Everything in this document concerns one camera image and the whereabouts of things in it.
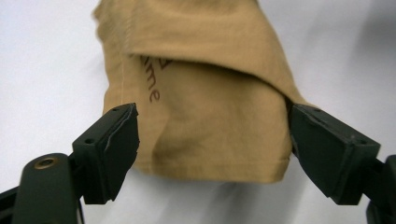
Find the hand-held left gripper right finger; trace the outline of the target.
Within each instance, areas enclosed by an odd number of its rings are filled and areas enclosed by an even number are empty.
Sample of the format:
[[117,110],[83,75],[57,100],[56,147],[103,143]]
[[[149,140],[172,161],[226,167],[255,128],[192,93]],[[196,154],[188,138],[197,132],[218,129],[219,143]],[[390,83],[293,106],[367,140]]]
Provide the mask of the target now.
[[309,179],[340,205],[356,205],[365,171],[380,144],[325,111],[294,105],[290,111],[292,152]]

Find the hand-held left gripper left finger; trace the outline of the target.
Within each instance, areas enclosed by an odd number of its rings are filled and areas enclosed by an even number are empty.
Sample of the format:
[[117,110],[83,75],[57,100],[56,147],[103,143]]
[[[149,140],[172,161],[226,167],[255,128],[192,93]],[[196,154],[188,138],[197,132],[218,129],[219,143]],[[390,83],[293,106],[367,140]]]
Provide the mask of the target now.
[[114,201],[139,148],[135,104],[107,111],[73,146],[74,162],[83,169],[81,195],[86,204]]

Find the tan pants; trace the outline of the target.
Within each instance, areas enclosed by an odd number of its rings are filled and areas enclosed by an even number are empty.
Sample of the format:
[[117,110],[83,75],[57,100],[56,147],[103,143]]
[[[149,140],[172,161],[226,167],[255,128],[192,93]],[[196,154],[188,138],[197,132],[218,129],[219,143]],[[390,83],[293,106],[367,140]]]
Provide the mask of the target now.
[[136,167],[177,179],[273,183],[302,101],[258,0],[100,0],[105,109],[135,103]]

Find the white table mat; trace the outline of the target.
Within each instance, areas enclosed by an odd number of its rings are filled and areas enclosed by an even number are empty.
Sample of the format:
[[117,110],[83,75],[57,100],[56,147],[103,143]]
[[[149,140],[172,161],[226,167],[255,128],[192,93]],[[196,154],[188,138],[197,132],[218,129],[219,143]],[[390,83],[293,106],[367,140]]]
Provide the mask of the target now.
[[[396,0],[259,0],[304,98],[396,154]],[[98,0],[0,0],[0,192],[24,165],[69,153],[101,115]],[[365,224],[292,161],[276,184],[180,182],[131,171],[86,224]]]

